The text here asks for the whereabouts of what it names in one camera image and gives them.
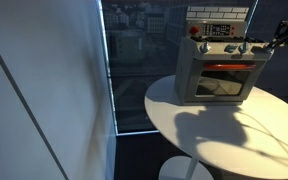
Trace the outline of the white round pedestal table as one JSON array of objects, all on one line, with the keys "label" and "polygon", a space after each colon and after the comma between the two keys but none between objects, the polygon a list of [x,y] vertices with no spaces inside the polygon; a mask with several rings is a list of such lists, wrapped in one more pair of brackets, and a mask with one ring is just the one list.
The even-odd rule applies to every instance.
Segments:
[{"label": "white round pedestal table", "polygon": [[174,76],[154,82],[145,109],[159,132],[199,161],[244,176],[288,179],[288,104],[253,88],[240,105],[182,106]]}]

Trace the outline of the grey toy oven stove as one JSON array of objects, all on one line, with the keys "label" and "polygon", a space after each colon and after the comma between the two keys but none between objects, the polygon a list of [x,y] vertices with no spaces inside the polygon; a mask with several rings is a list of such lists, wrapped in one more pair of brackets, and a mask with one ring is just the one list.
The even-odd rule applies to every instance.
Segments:
[{"label": "grey toy oven stove", "polygon": [[[239,105],[246,100],[273,53],[266,53],[268,43],[246,36],[248,9],[246,7],[190,6],[186,13],[186,35],[181,39],[175,92],[182,105]],[[200,31],[191,35],[192,26]],[[200,51],[208,42],[210,50]],[[241,54],[239,46],[249,43],[249,50]],[[233,53],[224,51],[236,44]],[[214,70],[205,64],[254,64],[253,69]]]}]

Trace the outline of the red round stove button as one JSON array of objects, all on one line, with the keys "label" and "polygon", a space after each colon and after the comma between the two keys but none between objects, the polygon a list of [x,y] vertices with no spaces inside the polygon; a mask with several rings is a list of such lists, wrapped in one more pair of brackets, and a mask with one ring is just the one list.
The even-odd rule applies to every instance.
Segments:
[{"label": "red round stove button", "polygon": [[191,35],[196,35],[200,31],[200,28],[198,26],[192,26],[189,30],[189,33]]}]

